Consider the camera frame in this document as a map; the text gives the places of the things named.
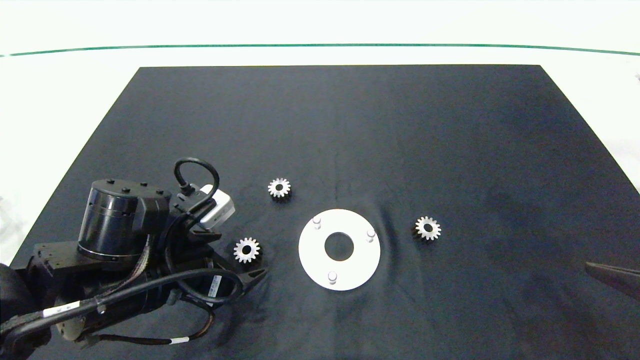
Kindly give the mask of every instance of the white washer plate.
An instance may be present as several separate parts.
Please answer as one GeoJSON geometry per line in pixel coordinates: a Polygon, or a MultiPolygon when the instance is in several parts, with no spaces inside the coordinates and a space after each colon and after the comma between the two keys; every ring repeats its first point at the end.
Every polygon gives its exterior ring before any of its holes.
{"type": "Polygon", "coordinates": [[[373,226],[357,213],[345,209],[321,212],[309,220],[300,234],[298,253],[307,275],[331,290],[351,290],[371,278],[380,261],[380,241],[373,226]],[[333,233],[351,238],[353,253],[343,261],[327,255],[324,242],[333,233]]]}

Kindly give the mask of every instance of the black motor housing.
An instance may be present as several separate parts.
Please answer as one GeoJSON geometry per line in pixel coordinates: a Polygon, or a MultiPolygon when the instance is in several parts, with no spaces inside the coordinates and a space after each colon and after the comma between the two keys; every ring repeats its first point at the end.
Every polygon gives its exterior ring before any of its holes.
{"type": "Polygon", "coordinates": [[[89,192],[78,251],[102,261],[135,260],[166,225],[171,193],[147,183],[104,179],[89,192]]]}

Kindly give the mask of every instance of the silver gear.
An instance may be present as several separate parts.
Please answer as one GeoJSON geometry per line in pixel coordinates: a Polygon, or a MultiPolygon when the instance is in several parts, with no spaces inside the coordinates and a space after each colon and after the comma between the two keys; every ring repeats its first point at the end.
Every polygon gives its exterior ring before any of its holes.
{"type": "Polygon", "coordinates": [[[421,217],[415,223],[415,230],[420,236],[421,240],[435,240],[440,236],[440,224],[433,218],[421,217]],[[430,225],[431,231],[426,231],[424,226],[430,225]]]}
{"type": "Polygon", "coordinates": [[[283,199],[289,196],[289,192],[291,191],[291,183],[289,183],[289,180],[286,180],[284,178],[278,178],[270,182],[269,186],[267,186],[267,189],[269,189],[269,193],[271,194],[272,198],[283,199]]]}
{"type": "Polygon", "coordinates": [[[252,238],[244,238],[240,240],[239,243],[236,243],[236,247],[234,247],[234,255],[236,256],[236,260],[238,260],[239,263],[250,263],[251,260],[255,259],[255,257],[259,254],[258,250],[260,250],[260,247],[258,245],[260,245],[260,243],[256,242],[252,238]],[[243,252],[243,248],[245,246],[249,246],[251,248],[248,254],[245,254],[243,252]]]}

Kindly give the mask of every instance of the center hole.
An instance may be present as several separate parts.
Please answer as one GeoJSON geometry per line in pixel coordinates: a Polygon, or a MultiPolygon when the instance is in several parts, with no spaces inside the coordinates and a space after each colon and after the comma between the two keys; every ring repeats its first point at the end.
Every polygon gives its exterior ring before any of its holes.
{"type": "Polygon", "coordinates": [[[353,254],[353,240],[344,233],[333,233],[324,242],[324,251],[336,261],[347,260],[353,254]]]}

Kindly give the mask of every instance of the white wall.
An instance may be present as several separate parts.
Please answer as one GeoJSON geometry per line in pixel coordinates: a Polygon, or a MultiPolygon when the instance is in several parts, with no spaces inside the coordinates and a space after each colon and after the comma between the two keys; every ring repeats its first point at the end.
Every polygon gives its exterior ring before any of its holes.
{"type": "MultiPolygon", "coordinates": [[[[640,53],[639,13],[638,2],[614,1],[4,1],[0,54],[114,45],[382,42],[640,53]]],[[[0,58],[0,262],[11,261],[138,67],[416,63],[542,65],[640,189],[640,56],[469,47],[119,49],[10,56],[0,58]]]]}

